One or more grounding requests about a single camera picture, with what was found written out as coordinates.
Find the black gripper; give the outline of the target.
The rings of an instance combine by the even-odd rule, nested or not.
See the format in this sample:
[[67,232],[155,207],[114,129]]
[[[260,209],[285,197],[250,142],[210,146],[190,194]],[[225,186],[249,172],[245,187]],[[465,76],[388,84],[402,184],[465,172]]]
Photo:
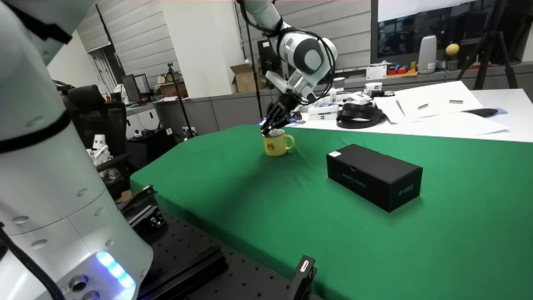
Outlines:
[[282,94],[275,104],[270,106],[267,119],[260,131],[270,134],[274,129],[284,129],[289,124],[290,114],[302,104],[297,94]]

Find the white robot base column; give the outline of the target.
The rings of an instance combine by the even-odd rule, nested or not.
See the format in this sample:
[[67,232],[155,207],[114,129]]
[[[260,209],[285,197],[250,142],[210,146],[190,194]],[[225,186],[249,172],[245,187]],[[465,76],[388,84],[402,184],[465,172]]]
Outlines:
[[0,0],[2,300],[135,300],[154,262],[47,71],[92,0]]

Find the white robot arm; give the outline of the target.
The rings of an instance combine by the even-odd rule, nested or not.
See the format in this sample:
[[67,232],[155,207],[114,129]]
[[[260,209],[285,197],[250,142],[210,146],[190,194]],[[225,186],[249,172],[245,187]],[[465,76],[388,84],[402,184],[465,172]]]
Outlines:
[[310,102],[322,81],[335,77],[338,51],[332,41],[287,24],[275,0],[237,0],[237,4],[249,26],[277,41],[275,54],[294,69],[289,79],[277,72],[265,74],[280,92],[260,126],[262,134],[269,137],[290,124],[290,114]]

